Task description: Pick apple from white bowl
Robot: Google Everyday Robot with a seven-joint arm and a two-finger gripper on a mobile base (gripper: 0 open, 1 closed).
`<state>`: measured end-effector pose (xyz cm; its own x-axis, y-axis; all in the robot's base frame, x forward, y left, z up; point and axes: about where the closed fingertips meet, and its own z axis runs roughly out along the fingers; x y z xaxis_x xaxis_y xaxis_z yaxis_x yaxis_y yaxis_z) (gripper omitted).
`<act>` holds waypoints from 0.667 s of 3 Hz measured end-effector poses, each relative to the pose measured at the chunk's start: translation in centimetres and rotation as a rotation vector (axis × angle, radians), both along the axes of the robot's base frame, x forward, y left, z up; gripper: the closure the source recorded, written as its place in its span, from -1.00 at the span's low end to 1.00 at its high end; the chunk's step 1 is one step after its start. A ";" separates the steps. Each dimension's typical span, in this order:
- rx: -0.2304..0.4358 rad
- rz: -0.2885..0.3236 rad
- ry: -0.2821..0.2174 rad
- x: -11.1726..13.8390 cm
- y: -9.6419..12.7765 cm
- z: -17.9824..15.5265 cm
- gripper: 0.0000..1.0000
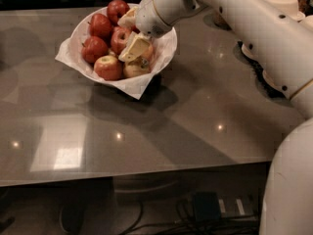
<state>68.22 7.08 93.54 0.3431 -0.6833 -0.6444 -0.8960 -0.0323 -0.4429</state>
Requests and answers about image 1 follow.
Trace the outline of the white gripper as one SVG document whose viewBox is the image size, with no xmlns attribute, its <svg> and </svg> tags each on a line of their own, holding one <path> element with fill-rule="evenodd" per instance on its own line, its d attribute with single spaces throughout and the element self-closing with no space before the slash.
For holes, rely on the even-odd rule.
<svg viewBox="0 0 313 235">
<path fill-rule="evenodd" d="M 130 34 L 125 48 L 118 56 L 122 62 L 134 61 L 150 47 L 150 37 L 161 38 L 172 29 L 158 14 L 154 0 L 142 0 L 138 7 L 134 6 L 124 14 L 117 24 L 129 29 L 136 25 L 142 32 Z"/>
</svg>

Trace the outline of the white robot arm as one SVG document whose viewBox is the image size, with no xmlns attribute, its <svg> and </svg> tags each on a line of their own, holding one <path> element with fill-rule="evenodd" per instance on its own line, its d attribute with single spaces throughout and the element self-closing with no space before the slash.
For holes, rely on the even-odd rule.
<svg viewBox="0 0 313 235">
<path fill-rule="evenodd" d="M 306 118 L 273 158 L 259 235 L 313 235 L 313 33 L 265 0 L 142 0 L 135 25 L 160 38 L 206 6 L 221 14 Z"/>
</svg>

